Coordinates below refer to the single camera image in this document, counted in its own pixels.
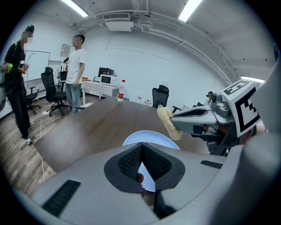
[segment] plate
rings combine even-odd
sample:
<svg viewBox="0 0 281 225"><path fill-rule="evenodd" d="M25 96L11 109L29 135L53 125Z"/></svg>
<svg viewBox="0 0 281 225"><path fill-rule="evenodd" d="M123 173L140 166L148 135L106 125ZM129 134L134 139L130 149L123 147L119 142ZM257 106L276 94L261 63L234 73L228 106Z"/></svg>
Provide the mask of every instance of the plate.
<svg viewBox="0 0 281 225"><path fill-rule="evenodd" d="M162 145L168 148L178 149L180 148L173 142L170 138L155 132L155 131L138 131L131 134L124 141L123 145L129 145L139 142L150 142L158 145ZM139 173L143 174L144 181L141 183L142 187L150 192L155 192L155 182L150 176L148 170L145 168L144 164L141 163L139 168Z"/></svg>

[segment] checkered tablecloth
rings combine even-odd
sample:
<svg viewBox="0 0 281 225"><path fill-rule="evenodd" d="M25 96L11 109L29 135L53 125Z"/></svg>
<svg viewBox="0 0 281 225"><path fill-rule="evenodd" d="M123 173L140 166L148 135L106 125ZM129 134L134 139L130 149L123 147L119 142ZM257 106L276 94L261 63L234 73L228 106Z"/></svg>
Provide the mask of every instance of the checkered tablecloth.
<svg viewBox="0 0 281 225"><path fill-rule="evenodd" d="M118 89L118 87L113 87L105 84L100 84L93 81L83 81L82 88L89 91L96 91L106 95L112 95L112 91Z"/></svg>

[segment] blue jeans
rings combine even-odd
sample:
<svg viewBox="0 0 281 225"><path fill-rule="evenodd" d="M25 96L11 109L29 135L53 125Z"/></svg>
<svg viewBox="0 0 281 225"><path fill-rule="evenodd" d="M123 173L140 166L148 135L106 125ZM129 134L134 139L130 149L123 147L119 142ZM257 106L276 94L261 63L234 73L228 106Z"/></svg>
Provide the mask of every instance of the blue jeans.
<svg viewBox="0 0 281 225"><path fill-rule="evenodd" d="M73 84L66 83L65 86L65 92L66 92L66 98L69 104L73 107L72 112L77 113L78 109L75 109L75 107L80 106L80 92L81 92L81 86L80 83L78 87L74 87Z"/></svg>

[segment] whiteboard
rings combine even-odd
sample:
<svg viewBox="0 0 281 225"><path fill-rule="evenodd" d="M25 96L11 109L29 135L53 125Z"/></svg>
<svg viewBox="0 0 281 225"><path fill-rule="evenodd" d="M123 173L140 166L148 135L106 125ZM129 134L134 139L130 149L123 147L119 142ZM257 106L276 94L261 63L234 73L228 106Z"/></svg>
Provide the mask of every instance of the whiteboard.
<svg viewBox="0 0 281 225"><path fill-rule="evenodd" d="M41 79L41 74L45 71L45 67L49 66L50 52L43 51L26 51L25 62L29 65L26 74L23 74L24 82L29 80Z"/></svg>

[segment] jeans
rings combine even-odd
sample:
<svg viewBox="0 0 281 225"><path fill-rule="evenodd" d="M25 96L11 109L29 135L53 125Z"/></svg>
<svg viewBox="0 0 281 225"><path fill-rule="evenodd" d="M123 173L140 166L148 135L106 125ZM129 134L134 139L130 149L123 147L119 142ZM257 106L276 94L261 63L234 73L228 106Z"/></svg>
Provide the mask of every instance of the jeans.
<svg viewBox="0 0 281 225"><path fill-rule="evenodd" d="M80 106L81 86L81 83L78 85L78 87L74 87L73 84L70 83L66 83L65 86L66 98L69 104L72 106L73 113L77 113L78 109L75 109L75 107Z"/></svg>
<svg viewBox="0 0 281 225"><path fill-rule="evenodd" d="M29 135L28 128L30 126L30 122L23 90L21 88L13 89L7 94L7 98L15 114L16 124L22 134L22 138L27 139Z"/></svg>

